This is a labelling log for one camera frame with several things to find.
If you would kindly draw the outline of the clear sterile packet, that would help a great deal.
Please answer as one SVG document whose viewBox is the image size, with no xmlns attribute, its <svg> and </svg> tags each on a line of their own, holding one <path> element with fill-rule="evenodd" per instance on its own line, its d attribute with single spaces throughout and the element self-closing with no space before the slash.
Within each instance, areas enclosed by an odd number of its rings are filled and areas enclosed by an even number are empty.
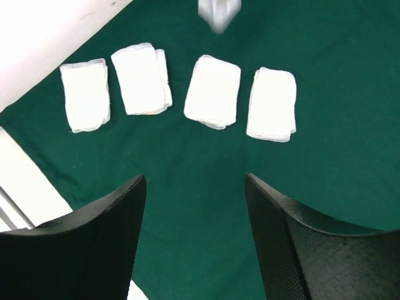
<svg viewBox="0 0 400 300">
<path fill-rule="evenodd" d="M 241 3 L 241 0 L 198 0 L 197 11 L 215 33 L 221 34 L 241 10 Z"/>
</svg>

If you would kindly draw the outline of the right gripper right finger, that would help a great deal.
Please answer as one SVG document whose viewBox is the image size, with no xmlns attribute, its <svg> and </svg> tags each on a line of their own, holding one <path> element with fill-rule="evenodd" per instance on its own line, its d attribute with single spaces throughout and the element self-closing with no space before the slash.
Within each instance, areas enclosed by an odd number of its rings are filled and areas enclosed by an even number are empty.
<svg viewBox="0 0 400 300">
<path fill-rule="evenodd" d="M 268 299 L 399 298 L 399 231 L 340 221 L 253 174 L 244 187 Z"/>
</svg>

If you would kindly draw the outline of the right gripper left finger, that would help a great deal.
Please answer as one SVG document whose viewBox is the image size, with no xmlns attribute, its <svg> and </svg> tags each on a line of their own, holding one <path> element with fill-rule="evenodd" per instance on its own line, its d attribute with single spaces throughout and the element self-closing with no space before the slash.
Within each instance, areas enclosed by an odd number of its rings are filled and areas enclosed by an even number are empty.
<svg viewBox="0 0 400 300">
<path fill-rule="evenodd" d="M 2 299 L 127 299 L 146 203 L 138 175 L 32 229 L 1 233 Z"/>
</svg>

